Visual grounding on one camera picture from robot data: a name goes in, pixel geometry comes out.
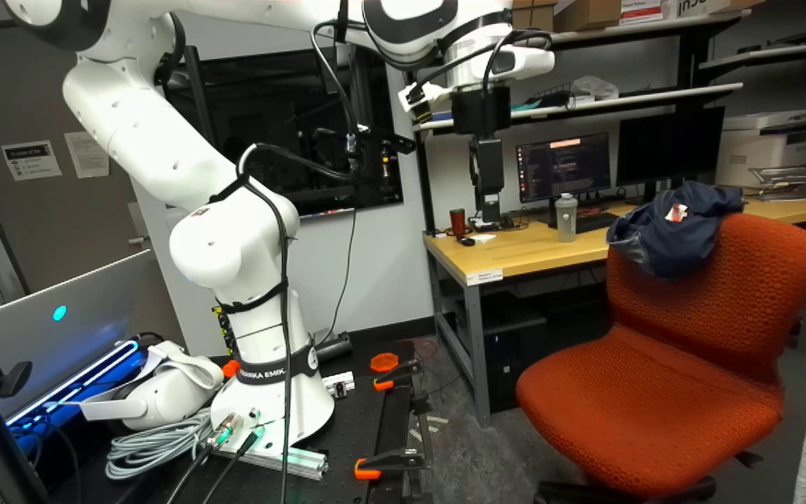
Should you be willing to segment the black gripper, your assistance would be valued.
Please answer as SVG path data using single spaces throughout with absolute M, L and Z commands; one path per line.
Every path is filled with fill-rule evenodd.
M 478 138 L 473 147 L 473 177 L 478 196 L 492 196 L 504 187 L 504 161 L 499 138 Z

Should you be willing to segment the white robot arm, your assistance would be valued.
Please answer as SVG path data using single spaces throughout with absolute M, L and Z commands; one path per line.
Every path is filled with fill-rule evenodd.
M 494 42 L 511 0 L 3 0 L 27 30 L 76 54 L 62 98 L 83 131 L 154 198 L 180 207 L 167 253 L 184 281 L 208 289 L 228 324 L 240 372 L 213 399 L 215 422 L 242 425 L 223 445 L 275 457 L 328 425 L 336 401 L 289 285 L 291 198 L 251 177 L 265 149 L 223 156 L 156 89 L 156 65 L 177 49 L 180 21 L 289 28 L 304 37 L 350 22 L 352 42 L 399 65 L 440 42 Z

